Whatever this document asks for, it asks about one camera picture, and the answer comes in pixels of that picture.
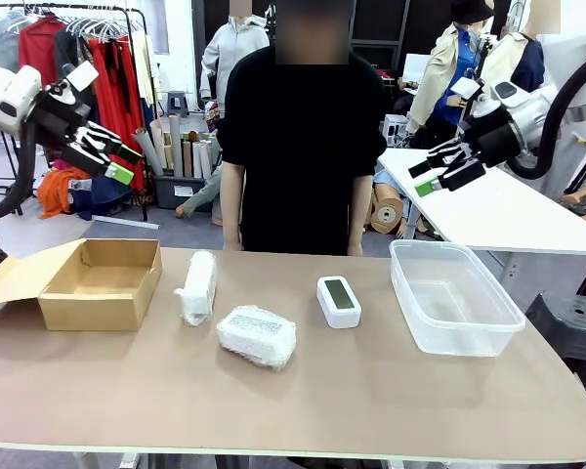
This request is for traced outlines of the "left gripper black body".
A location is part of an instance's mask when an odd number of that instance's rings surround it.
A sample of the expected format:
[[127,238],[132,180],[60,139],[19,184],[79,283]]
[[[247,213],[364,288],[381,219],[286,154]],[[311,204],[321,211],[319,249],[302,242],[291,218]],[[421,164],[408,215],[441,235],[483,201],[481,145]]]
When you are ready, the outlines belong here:
[[92,177],[102,176],[110,160],[92,144],[78,136],[87,130],[88,111],[83,103],[66,104],[51,91],[42,91],[31,110],[35,141],[44,148],[55,150],[60,159]]

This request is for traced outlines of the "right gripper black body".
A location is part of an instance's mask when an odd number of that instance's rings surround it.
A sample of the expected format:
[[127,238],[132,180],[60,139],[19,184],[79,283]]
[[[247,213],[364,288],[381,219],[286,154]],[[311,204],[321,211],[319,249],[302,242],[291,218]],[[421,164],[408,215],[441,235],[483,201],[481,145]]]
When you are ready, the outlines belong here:
[[468,116],[460,122],[460,132],[471,156],[488,168],[502,164],[521,152],[509,113]]

